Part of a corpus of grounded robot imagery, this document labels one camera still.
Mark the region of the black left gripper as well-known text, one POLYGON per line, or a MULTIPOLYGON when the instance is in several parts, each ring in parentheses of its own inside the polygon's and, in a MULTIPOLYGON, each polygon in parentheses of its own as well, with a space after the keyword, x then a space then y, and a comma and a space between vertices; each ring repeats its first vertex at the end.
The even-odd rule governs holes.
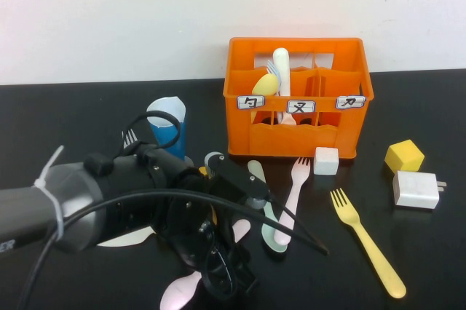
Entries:
POLYGON ((205 289, 219 300, 239 288, 251 293, 258 278, 250 269, 251 256, 234 247, 232 216, 226 208, 207 202, 165 197, 159 207, 159 235, 190 268, 202 271, 205 289))

